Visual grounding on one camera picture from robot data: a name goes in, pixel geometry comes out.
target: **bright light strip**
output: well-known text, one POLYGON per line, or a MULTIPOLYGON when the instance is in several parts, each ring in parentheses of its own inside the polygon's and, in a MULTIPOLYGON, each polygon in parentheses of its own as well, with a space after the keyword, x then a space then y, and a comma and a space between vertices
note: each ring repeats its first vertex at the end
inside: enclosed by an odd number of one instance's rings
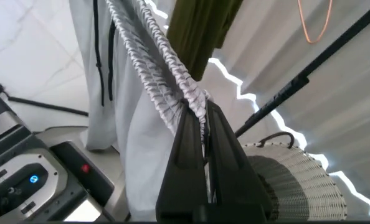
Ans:
MULTIPOLYGON (((168 18, 168 15, 166 13, 157 9, 156 5, 152 2, 152 0, 146 0, 145 2, 151 6, 153 12, 156 15, 161 16, 165 19, 168 18)), ((250 100, 252 102, 252 108, 254 109, 255 112, 257 112, 260 109, 259 106, 256 103, 257 96, 255 94, 252 94, 252 93, 246 93, 246 94, 242 95, 241 94, 241 87, 242 87, 243 81, 236 78, 235 76, 229 74, 228 70, 225 68, 225 66, 221 63, 221 61, 218 58, 209 58, 209 63, 213 63, 215 66, 217 66, 217 68, 221 71, 221 73, 223 74, 223 76, 226 79, 228 79, 229 81, 231 81, 231 82, 233 82, 237 85, 236 98, 238 100, 241 100, 241 99, 250 100)), ((302 133, 298 133, 298 132, 294 131, 293 129, 287 127, 285 125, 285 121, 283 120, 282 116, 280 116, 278 111, 273 110, 271 112, 271 115, 274 118, 274 120, 277 122, 279 129, 281 129, 282 131, 287 131, 287 132, 291 133, 292 135, 294 135, 295 139, 297 139, 297 141, 299 143, 299 148, 304 151, 305 147, 307 146, 307 141, 306 141, 304 135, 302 133)), ((326 170, 329 167, 329 161, 328 161, 328 159, 326 158, 326 156, 324 154, 309 154, 309 155, 311 157, 313 157, 314 159, 320 161, 321 165, 322 165, 322 168, 324 168, 324 170, 326 170)), ((346 177, 346 175, 343 173, 343 171, 333 172, 333 173, 330 173, 329 175, 339 177, 346 184, 349 191, 355 197, 357 197, 360 200, 362 200, 363 202, 367 203, 370 207, 370 199, 368 199, 367 197, 363 196, 362 194, 360 194, 356 191, 355 186, 346 177)))

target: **basket handle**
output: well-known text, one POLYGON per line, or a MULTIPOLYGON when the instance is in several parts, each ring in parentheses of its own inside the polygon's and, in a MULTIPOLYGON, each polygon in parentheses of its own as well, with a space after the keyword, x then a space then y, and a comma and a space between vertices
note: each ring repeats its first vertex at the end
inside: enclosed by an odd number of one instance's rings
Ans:
POLYGON ((291 149, 293 147, 294 143, 295 143, 295 137, 291 133, 286 132, 286 131, 281 131, 281 132, 278 132, 278 133, 275 133, 275 134, 271 134, 270 136, 261 139, 261 141, 259 142, 260 145, 258 147, 264 147, 266 141, 271 140, 275 137, 283 136, 283 135, 289 135, 290 143, 289 143, 288 148, 291 149))

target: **black drawstring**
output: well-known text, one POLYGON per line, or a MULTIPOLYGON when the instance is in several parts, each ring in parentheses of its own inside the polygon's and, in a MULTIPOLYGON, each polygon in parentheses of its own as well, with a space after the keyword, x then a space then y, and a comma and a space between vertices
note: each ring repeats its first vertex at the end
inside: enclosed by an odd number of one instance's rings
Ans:
POLYGON ((103 84, 102 77, 102 64, 100 62, 100 53, 99 53, 99 19, 98 19, 98 0, 93 0, 93 27, 95 31, 95 55, 97 56, 97 68, 100 78, 100 86, 102 89, 102 106, 105 106, 105 86, 103 84))
POLYGON ((114 40, 115 40, 115 32, 116 26, 113 21, 111 21, 110 29, 109 29, 109 43, 108 43, 108 67, 109 67, 109 74, 108 74, 108 91, 109 91, 109 100, 113 100, 113 47, 114 47, 114 40))

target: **red light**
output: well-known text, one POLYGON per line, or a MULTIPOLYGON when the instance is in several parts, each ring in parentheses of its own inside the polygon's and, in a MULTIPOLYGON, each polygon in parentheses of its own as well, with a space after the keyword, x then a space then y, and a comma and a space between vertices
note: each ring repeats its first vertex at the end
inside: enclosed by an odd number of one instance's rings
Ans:
POLYGON ((90 166, 88 164, 84 164, 81 166, 81 170, 84 172, 84 173, 89 173, 90 172, 90 166))

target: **tile floor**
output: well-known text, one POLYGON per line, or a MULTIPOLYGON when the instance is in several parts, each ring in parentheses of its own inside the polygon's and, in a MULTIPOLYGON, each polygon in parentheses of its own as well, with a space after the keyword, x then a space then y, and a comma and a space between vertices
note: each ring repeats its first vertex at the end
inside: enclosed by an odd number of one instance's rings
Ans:
MULTIPOLYGON (((88 110, 87 85, 68 0, 0 0, 0 83, 12 96, 88 110)), ((213 63, 207 66, 200 85, 221 106, 234 130, 254 112, 252 102, 238 100, 237 85, 213 63)), ((34 131, 88 123, 87 118, 74 114, 10 105, 34 131)), ((268 117, 240 141, 255 142, 277 131, 276 123, 268 117)))

